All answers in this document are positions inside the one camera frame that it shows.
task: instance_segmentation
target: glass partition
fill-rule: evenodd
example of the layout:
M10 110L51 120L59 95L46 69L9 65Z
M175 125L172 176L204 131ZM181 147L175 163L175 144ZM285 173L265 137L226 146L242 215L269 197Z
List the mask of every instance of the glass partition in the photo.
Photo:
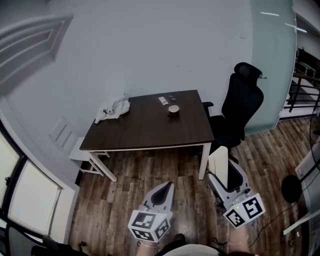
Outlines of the glass partition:
M276 126L291 84L297 44L292 0L251 0L251 11L252 65L267 78L258 79L264 100L246 125L246 135Z

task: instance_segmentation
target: wooden floor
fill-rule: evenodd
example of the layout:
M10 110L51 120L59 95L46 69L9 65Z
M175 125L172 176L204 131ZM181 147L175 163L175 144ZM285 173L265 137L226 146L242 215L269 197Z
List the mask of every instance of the wooden floor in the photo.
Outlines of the wooden floor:
M281 182L308 153L310 118L283 120L270 131L247 136L232 149L240 166L246 171L249 185L259 192L266 214L248 225L249 244L260 228L293 204L281 195ZM172 227L160 243L163 247L176 233L183 233L189 243L215 246L214 237L227 241L229 227L215 209L215 198L208 186L207 176L198 180L197 148L140 150L112 153L106 162L118 178L85 174L75 208L69 243L77 249L80 241L87 242L91 256L111 254L135 255L137 241L127 228L134 209L153 187L172 181L175 185ZM298 227L290 235L282 231L306 213L304 198L298 205L280 215L266 227L251 247L262 256L307 255L308 232Z

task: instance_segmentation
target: black office chair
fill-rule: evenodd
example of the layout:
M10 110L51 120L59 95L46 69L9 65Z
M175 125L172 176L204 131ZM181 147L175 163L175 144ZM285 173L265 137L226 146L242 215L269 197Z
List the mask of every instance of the black office chair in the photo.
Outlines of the black office chair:
M57 243L49 237L43 237L42 242L28 236L18 225L6 224L0 227L0 252L10 256L88 256L73 250L70 245Z
M223 115L209 115L212 102L203 102L215 141L210 153L218 147L225 146L229 153L245 139L245 126L264 101L264 94L257 87L257 80L262 72L256 67L241 62L234 67L230 77L229 89L222 106ZM239 161L229 154L229 158Z

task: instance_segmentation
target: cable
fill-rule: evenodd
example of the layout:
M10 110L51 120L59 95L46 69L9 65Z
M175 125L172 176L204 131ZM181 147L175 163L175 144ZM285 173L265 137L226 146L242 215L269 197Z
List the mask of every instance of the cable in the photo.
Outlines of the cable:
M212 241L213 241L215 244L217 244L218 246L223 246L223 253L226 253L226 252L225 252L225 245L226 245L228 242L219 242L216 237L212 238Z
M264 226L260 229L258 235L256 236L256 238L255 238L255 240L253 241L253 243L249 246L249 248L255 244L255 242L257 241L258 237L260 236L261 231L262 231L265 227L267 227L267 226L270 225L273 221L275 221L281 214L283 214L283 213L286 212L287 210L290 210L290 209L292 209L293 207L295 207L296 204L297 204L297 203L295 203L295 204L294 204L293 206L291 206L290 208L287 208L287 209L283 210L283 211L282 211L281 213L279 213L273 220L271 220L267 225L264 225Z
M302 192L305 191L307 188L309 188L309 186L315 181L316 177L317 177L319 174L320 174L320 172L317 173L317 175L313 178L313 180L310 182L310 184L309 184L304 190L302 190ZM258 235L256 236L256 238L255 238L255 240L253 241L253 243L249 246L249 248L252 247L252 246L255 244L255 242L257 241L258 237L260 236L261 231L262 231L265 227L269 226L272 222L274 222L281 214L283 214L283 213L286 212L287 210L292 209L297 203L298 203L298 202L294 203L293 206L291 206L291 207L283 210L283 211L282 211L281 213L279 213L273 220L271 220L268 224L264 225L264 226L260 229Z

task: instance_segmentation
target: white cloth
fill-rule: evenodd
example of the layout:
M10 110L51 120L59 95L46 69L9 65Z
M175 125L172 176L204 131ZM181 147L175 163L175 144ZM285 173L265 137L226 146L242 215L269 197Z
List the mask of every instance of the white cloth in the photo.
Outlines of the white cloth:
M117 119L120 115L129 111L128 97L123 95L111 95L100 106L94 123L97 124L105 119Z

